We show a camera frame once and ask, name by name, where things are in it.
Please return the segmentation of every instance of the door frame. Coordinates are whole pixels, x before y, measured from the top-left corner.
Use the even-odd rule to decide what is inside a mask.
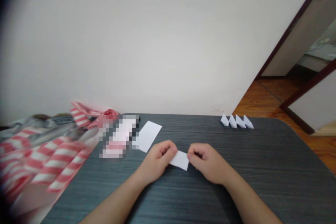
[[[315,133],[315,130],[310,127],[304,120],[302,120],[297,114],[295,114],[289,106],[292,105],[301,96],[307,93],[311,88],[316,86],[320,81],[326,78],[329,74],[336,70],[336,59],[331,61],[325,68],[323,68],[314,78],[304,84],[297,92],[289,97],[284,103],[280,105],[280,108],[299,125],[308,135]]]
[[[255,77],[255,79],[254,79],[255,81],[257,81],[257,80],[259,80],[259,79],[262,78],[261,75],[263,74],[263,72],[265,71],[265,69],[267,68],[267,66],[270,64],[270,62],[272,61],[272,59],[274,58],[274,56],[276,55],[276,53],[279,51],[280,47],[283,45],[283,43],[285,42],[285,40],[287,39],[287,37],[289,36],[289,34],[291,33],[291,31],[294,29],[295,25],[300,20],[300,18],[302,17],[302,15],[304,14],[304,12],[307,10],[308,6],[311,4],[312,1],[313,0],[305,0],[305,2],[303,3],[303,5],[301,6],[300,10],[295,15],[294,19],[292,20],[292,22],[290,23],[290,25],[286,29],[285,33],[282,35],[281,39],[279,40],[279,42],[277,43],[277,45],[273,49],[272,53],[270,54],[270,56],[268,57],[268,59],[266,60],[266,62],[262,66],[262,68],[260,69],[260,71],[257,74],[257,76]],[[284,78],[284,76],[268,76],[268,78],[277,78],[277,79],[279,79],[279,78]]]

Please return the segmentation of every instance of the white paper triangle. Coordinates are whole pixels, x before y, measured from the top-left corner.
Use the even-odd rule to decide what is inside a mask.
[[[223,114],[222,118],[220,119],[220,121],[222,122],[222,124],[227,127],[229,126],[229,120],[226,118],[225,114]]]
[[[236,115],[236,123],[241,127],[241,128],[246,128],[245,123],[243,122],[243,120]]]
[[[244,115],[244,123],[245,123],[245,125],[246,125],[248,128],[253,128],[253,129],[254,129],[253,124],[252,124],[251,121],[247,118],[246,115]]]
[[[230,123],[230,125],[231,125],[232,128],[237,128],[237,123],[236,123],[236,120],[233,117],[233,115],[230,116],[229,123]]]

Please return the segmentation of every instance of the wooden floor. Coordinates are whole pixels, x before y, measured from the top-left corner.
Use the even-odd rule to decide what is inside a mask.
[[[307,135],[279,108],[302,83],[298,80],[264,79],[254,81],[233,114],[272,117],[287,123],[336,175],[336,137]]]

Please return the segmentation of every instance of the person's right hand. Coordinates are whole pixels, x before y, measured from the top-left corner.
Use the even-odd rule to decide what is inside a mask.
[[[207,180],[215,184],[225,185],[228,173],[234,170],[208,143],[192,143],[187,157]]]

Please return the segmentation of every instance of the wood grain table surface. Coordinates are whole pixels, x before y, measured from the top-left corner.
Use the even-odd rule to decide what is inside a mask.
[[[187,152],[211,144],[284,223],[335,223],[336,178],[284,122],[250,118],[255,129],[224,127],[218,116],[139,114],[162,125],[154,144],[171,139]],[[77,223],[141,164],[146,153],[130,150],[120,162],[99,158],[100,141],[42,223]],[[189,164],[169,165],[136,201],[127,223],[241,223],[223,186],[208,182]]]

